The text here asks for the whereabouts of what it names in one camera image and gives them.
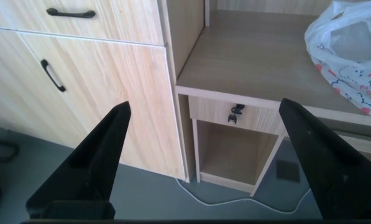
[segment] plastic bag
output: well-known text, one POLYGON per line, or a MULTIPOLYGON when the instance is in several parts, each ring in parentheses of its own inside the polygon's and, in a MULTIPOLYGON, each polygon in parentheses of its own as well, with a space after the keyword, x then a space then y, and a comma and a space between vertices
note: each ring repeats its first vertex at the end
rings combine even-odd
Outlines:
POLYGON ((308 27, 305 42, 323 77, 371 115, 371 1, 333 1, 308 27))

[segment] cabinet door handle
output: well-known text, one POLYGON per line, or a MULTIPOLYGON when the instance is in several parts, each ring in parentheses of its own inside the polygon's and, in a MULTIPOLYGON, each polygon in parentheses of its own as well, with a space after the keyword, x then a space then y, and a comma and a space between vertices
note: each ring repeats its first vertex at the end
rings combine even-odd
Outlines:
POLYGON ((46 12, 50 16, 67 16, 67 17, 76 17, 76 18, 85 18, 85 19, 93 18, 96 15, 96 12, 94 12, 93 10, 89 10, 83 13, 65 13, 65 12, 59 12, 58 10, 54 8, 50 8, 50 9, 47 9, 46 12))
POLYGON ((65 87, 64 86, 58 86, 54 79, 51 77, 51 75, 49 74, 49 72, 47 71, 47 66, 48 66, 48 62, 47 60, 43 59, 40 64, 42 65, 44 71, 47 73, 48 77, 51 79, 51 81, 54 83, 54 85, 56 86, 56 88, 58 88, 61 92, 65 92, 65 87))

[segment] white cable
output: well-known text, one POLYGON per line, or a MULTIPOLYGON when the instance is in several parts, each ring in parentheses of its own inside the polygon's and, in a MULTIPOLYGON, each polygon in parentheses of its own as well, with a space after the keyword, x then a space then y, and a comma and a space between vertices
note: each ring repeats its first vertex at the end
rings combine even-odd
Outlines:
POLYGON ((290 212, 284 212, 284 211, 281 211, 281 210, 277 210, 275 208, 272 208, 272 207, 269 207, 268 205, 265 205, 261 202, 259 202, 258 200, 255 200, 255 199, 252 199, 252 198, 241 198, 241 199, 237 199, 237 200, 230 200, 228 202, 220 202, 220 203, 206 203, 206 202, 202 202, 200 199, 198 199, 197 197, 195 197, 188 189, 186 189, 184 186, 182 186, 180 184, 180 182, 178 181, 178 179, 175 179, 178 183, 178 185, 183 189, 185 190, 186 193, 188 193, 191 197, 193 197, 197 202, 201 203, 202 205, 205 205, 205 206, 218 206, 218 205, 225 205, 225 204, 229 204, 229 203, 234 203, 234 202, 241 202, 241 201, 252 201, 252 202, 255 202, 269 210, 272 210, 274 212, 278 212, 278 213, 282 213, 282 214, 286 214, 286 215, 290 215, 290 214, 293 214, 295 212, 297 212, 298 210, 298 207, 300 207, 300 204, 301 202, 304 200, 304 198, 307 196, 307 194, 311 191, 311 189, 307 190, 307 192, 305 192, 305 194, 302 196, 302 198, 300 199, 300 201, 298 201, 297 203, 297 206, 296 208, 293 210, 293 211, 290 211, 290 212))

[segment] cabinet door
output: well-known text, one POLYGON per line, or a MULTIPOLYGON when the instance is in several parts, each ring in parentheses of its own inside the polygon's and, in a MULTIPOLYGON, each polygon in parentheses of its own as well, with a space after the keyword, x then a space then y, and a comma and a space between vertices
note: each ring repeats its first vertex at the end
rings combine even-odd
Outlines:
POLYGON ((156 0, 0 0, 19 30, 164 45, 156 0), (92 18, 51 16, 94 11, 92 18))
POLYGON ((50 62, 88 131, 114 105, 129 101, 121 163, 185 178, 164 47, 21 36, 38 60, 50 62))
POLYGON ((0 126, 76 147, 87 135, 21 38, 0 30, 0 126))

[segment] drawer lock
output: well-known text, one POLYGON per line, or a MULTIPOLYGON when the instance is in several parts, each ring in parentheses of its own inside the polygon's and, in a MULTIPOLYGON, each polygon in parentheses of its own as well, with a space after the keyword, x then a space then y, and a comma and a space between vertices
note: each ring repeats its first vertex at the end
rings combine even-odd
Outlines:
POLYGON ((236 121, 237 121, 236 114, 242 114, 242 110, 244 108, 245 108, 245 105, 236 104, 236 106, 234 106, 231 109, 232 114, 228 116, 228 122, 232 121, 236 124, 236 121))

